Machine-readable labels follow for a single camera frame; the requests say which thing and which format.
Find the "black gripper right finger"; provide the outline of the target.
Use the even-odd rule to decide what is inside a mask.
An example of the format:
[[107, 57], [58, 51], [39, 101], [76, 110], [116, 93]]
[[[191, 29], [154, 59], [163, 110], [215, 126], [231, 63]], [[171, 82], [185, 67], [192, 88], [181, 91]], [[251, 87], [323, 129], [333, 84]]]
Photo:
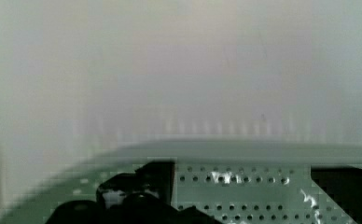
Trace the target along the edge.
[[314, 167], [311, 178], [348, 216], [362, 224], [362, 169]]

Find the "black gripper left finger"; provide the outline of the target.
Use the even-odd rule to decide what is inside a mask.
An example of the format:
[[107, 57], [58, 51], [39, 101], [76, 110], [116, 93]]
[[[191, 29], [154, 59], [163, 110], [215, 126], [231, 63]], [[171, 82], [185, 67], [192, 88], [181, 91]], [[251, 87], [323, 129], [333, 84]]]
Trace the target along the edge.
[[114, 175], [96, 189], [96, 200], [56, 207], [45, 224], [222, 224], [194, 206], [171, 206], [175, 163], [151, 161]]

